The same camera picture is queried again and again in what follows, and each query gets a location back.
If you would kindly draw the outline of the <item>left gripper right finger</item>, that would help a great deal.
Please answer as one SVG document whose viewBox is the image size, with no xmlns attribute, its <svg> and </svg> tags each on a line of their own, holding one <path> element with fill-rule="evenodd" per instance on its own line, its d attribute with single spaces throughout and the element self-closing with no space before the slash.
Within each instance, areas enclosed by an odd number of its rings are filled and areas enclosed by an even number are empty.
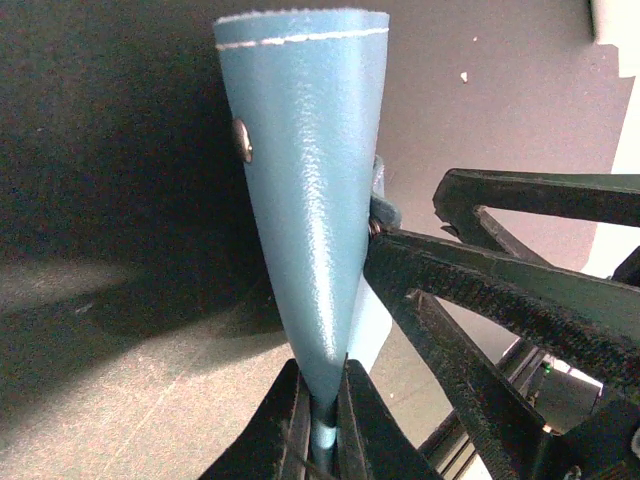
<svg viewBox="0 0 640 480">
<path fill-rule="evenodd" d="M 337 460 L 341 479 L 439 479 L 405 437 L 357 360 L 345 362 L 337 397 Z"/>
</svg>

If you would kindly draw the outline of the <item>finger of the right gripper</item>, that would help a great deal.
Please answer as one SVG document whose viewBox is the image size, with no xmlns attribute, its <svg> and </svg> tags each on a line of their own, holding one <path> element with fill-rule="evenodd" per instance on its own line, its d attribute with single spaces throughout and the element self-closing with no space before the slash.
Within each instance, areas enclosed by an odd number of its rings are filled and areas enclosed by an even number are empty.
<svg viewBox="0 0 640 480">
<path fill-rule="evenodd" d="M 639 176 L 451 169 L 433 203 L 438 218 L 461 242 L 544 263 L 486 209 L 637 227 Z"/>
</svg>

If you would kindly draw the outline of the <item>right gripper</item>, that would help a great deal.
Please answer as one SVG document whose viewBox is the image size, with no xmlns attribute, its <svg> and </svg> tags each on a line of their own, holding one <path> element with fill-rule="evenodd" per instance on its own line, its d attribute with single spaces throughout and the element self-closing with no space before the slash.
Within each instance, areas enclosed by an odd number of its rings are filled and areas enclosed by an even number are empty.
<svg viewBox="0 0 640 480">
<path fill-rule="evenodd" d="M 612 281 L 413 233 L 380 233 L 364 274 L 427 363 L 495 479 L 639 477 L 639 251 Z M 446 312 L 479 314 L 604 384 L 566 433 Z"/>
</svg>

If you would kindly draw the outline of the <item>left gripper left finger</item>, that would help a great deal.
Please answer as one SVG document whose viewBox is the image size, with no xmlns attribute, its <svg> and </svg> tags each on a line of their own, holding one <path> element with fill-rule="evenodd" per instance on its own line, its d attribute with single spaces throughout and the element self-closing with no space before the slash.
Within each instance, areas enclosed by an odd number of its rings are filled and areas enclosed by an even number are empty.
<svg viewBox="0 0 640 480">
<path fill-rule="evenodd" d="M 203 479 L 303 479 L 310 439 L 310 394 L 288 360 L 237 439 Z"/>
</svg>

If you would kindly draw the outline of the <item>blue card holder wallet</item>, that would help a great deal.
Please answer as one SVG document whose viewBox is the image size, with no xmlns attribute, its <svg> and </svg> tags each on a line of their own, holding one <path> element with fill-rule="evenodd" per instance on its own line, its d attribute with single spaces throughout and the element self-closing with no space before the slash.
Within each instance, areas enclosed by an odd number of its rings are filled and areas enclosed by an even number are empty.
<svg viewBox="0 0 640 480">
<path fill-rule="evenodd" d="M 344 361 L 371 367 L 392 319 L 363 275 L 389 16 L 251 12 L 214 34 L 277 307 L 312 396 L 312 446 L 336 439 Z"/>
</svg>

